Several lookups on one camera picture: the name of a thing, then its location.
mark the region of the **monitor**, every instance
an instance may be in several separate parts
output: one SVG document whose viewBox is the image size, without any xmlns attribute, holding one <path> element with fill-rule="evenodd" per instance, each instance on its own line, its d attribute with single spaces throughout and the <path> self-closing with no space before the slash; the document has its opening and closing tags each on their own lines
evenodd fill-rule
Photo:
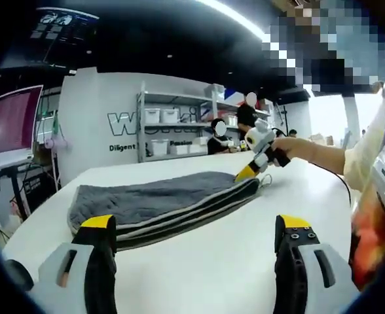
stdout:
<svg viewBox="0 0 385 314">
<path fill-rule="evenodd" d="M 15 90 L 0 96 L 0 153 L 31 149 L 43 85 Z"/>
</svg>

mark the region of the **white table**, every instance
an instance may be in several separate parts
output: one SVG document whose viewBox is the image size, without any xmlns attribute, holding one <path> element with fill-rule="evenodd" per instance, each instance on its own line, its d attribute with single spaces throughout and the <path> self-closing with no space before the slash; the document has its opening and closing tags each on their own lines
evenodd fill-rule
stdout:
<svg viewBox="0 0 385 314">
<path fill-rule="evenodd" d="M 239 172 L 252 152 L 90 169 L 42 204 L 16 231 L 3 253 L 28 269 L 71 241 L 66 213 L 80 184 L 148 183 L 199 171 Z M 276 297 L 276 215 L 302 217 L 320 241 L 347 259 L 350 205 L 344 185 L 301 160 L 271 166 L 273 183 L 260 197 L 215 222 L 166 241 L 117 253 L 115 300 L 119 313 L 272 313 Z"/>
</svg>

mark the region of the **ceiling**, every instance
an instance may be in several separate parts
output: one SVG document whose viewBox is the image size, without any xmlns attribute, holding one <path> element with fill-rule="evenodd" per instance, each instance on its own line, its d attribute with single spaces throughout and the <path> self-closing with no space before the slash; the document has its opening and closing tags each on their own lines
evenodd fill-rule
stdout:
<svg viewBox="0 0 385 314">
<path fill-rule="evenodd" d="M 293 19 L 284 18 L 269 0 L 220 1 L 284 43 L 281 49 L 292 51 L 295 58 L 305 56 L 302 63 L 314 59 L 304 67 L 315 84 L 321 84 L 322 93 L 366 91 L 365 86 L 354 85 L 351 69 L 333 51 L 307 29 L 299 31 Z M 302 88 L 296 88 L 293 68 L 279 60 L 278 51 L 264 48 L 247 28 L 200 1 L 44 0 L 37 6 L 79 10 L 100 19 L 88 23 L 83 44 L 77 48 L 63 44 L 51 50 L 28 40 L 40 15 L 34 7 L 26 7 L 27 18 L 16 27 L 20 31 L 2 63 L 0 94 L 32 84 L 60 86 L 69 69 L 96 66 L 99 72 L 155 73 L 216 82 L 243 93 L 258 91 L 259 97 L 279 104 L 308 99 Z"/>
</svg>

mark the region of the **metal shelving unit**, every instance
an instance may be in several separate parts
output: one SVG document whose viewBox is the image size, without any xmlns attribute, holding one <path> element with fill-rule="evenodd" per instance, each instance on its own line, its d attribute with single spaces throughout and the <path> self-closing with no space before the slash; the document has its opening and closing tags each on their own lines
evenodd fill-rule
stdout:
<svg viewBox="0 0 385 314">
<path fill-rule="evenodd" d="M 189 128 L 196 129 L 198 136 L 202 135 L 202 131 L 206 128 L 210 128 L 209 122 L 197 122 L 197 123 L 175 123 L 175 124 L 146 124 L 145 123 L 145 104 L 153 103 L 159 105 L 181 105 L 196 107 L 197 112 L 200 113 L 201 109 L 211 108 L 214 117 L 218 117 L 218 111 L 232 111 L 236 112 L 238 106 L 231 105 L 217 100 L 216 93 L 213 91 L 212 97 L 200 97 L 192 95 L 172 94 L 172 93 L 160 93 L 160 92 L 148 92 L 145 87 L 145 83 L 142 84 L 141 92 L 137 95 L 137 147 L 139 162 L 151 162 L 156 160 L 169 160 L 177 158 L 186 158 L 193 156 L 203 156 L 205 153 L 196 154 L 184 154 L 184 155 L 165 155 L 165 156 L 152 156 L 146 157 L 146 133 L 145 130 L 149 129 L 175 129 L 175 128 Z M 262 117 L 269 116 L 266 111 L 256 110 Z M 237 126 L 227 126 L 228 130 L 237 130 Z"/>
</svg>

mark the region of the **screen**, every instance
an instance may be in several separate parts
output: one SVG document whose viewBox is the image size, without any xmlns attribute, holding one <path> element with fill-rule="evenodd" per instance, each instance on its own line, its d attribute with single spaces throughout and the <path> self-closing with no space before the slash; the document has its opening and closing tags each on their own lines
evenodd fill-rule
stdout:
<svg viewBox="0 0 385 314">
<path fill-rule="evenodd" d="M 0 96 L 0 152 L 31 148 L 42 91 L 34 86 Z"/>
<path fill-rule="evenodd" d="M 15 38 L 0 68 L 91 65 L 98 19 L 76 10 L 38 8 L 31 29 Z"/>
</svg>

